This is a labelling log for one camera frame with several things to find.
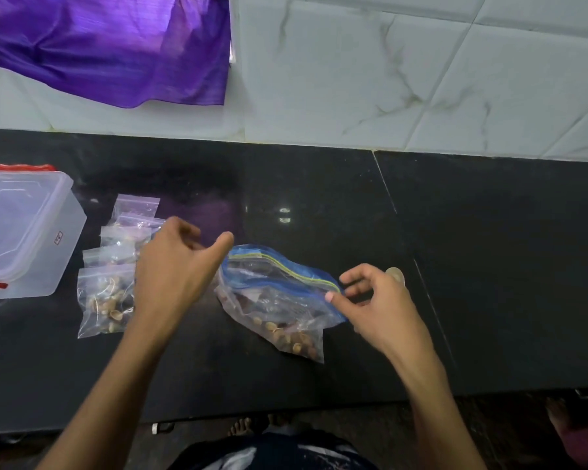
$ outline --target plastic container lid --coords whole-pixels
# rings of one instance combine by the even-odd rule
[[[28,270],[72,183],[62,172],[0,172],[0,281]]]

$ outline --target black countertop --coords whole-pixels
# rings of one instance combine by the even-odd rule
[[[75,289],[118,193],[334,277],[401,268],[457,394],[588,386],[588,164],[6,130],[0,162],[54,164],[88,216],[54,295],[0,301],[0,432],[64,427],[117,346],[76,339]],[[279,353],[207,294],[142,421],[406,398],[348,323],[324,346],[324,365]]]

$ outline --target marble tile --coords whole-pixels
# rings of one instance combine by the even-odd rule
[[[239,0],[249,141],[401,149],[466,23]]]
[[[310,0],[370,10],[471,22],[483,0]]]
[[[588,114],[566,132],[544,157],[588,161]]]
[[[539,157],[588,111],[588,39],[473,25],[408,149]]]
[[[48,130],[47,119],[24,88],[20,76],[0,68],[0,128]]]
[[[588,36],[588,0],[486,0],[475,22]]]
[[[229,73],[224,106],[148,101],[122,109],[18,77],[53,131],[244,141],[243,83],[235,65]]]

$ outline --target person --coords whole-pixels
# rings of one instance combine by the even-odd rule
[[[171,217],[141,250],[135,273],[135,314],[106,369],[38,470],[124,467],[150,380],[166,344],[233,246],[230,232],[220,235],[208,248],[199,245],[199,238],[198,228]],[[408,290],[368,264],[345,272],[340,281],[351,284],[344,295],[328,292],[325,299],[387,357],[400,376],[413,410],[423,466],[485,469]],[[369,302],[355,305],[351,301],[369,290],[373,291]],[[183,452],[172,468],[374,468],[348,442],[326,432],[291,434],[264,432],[201,442]]]

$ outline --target right hand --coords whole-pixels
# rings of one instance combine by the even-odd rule
[[[340,276],[344,295],[328,292],[325,300],[336,307],[373,347],[390,359],[397,371],[410,372],[437,364],[427,326],[418,315],[405,285],[369,264],[361,264]],[[356,297],[373,290],[369,302],[354,304]]]

